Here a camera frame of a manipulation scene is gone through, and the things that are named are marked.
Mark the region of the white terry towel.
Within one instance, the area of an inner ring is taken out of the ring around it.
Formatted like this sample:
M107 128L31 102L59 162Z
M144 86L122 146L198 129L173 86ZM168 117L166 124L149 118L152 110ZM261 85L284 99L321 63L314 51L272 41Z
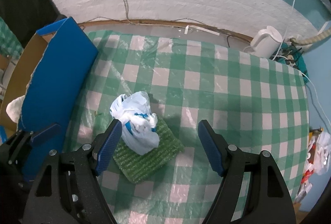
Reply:
M18 123L25 95L12 100L6 107L6 113L14 123Z

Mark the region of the white blue plastic bag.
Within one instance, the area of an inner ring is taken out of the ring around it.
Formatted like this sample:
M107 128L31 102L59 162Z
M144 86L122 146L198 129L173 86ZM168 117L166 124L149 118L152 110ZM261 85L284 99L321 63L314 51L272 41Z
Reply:
M119 95L109 111L122 123L122 139L133 152L143 156L159 146L158 117L151 111L149 95L145 91Z

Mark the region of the green checkered tablecloth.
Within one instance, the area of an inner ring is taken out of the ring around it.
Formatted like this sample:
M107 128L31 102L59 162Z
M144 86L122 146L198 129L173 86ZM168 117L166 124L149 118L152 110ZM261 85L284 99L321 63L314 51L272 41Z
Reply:
M295 198L307 154L309 117L301 73L207 42L88 33L99 53L71 115L65 150L105 131L120 94L145 91L183 151L141 184L114 162L99 178L118 223L200 223L221 183L197 134L205 119L228 143L272 153Z

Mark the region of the blue cardboard box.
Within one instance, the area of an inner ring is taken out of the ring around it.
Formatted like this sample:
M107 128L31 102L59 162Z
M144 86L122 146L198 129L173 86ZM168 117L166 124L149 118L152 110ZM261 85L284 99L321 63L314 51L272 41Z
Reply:
M71 112L98 50L73 18L39 29L13 70L1 104L1 126L16 131L40 131L61 126L57 145L62 152ZM7 105L25 95L18 123Z

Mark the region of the trash bags pile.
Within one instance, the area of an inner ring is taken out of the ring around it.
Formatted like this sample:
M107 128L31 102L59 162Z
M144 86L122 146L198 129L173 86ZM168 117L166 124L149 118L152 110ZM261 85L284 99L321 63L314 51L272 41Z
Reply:
M330 167L330 134L323 128L311 129L306 161L303 168L301 184L295 198L295 203L301 203L306 194L312 189L309 182L311 175L323 175Z

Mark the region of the white electric kettle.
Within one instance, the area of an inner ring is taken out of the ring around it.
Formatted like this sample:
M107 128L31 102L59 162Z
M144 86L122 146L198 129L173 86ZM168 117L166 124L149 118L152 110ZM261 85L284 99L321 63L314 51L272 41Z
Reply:
M280 32L272 26L267 26L265 29L258 31L251 41L251 54L257 57L270 58L281 42Z

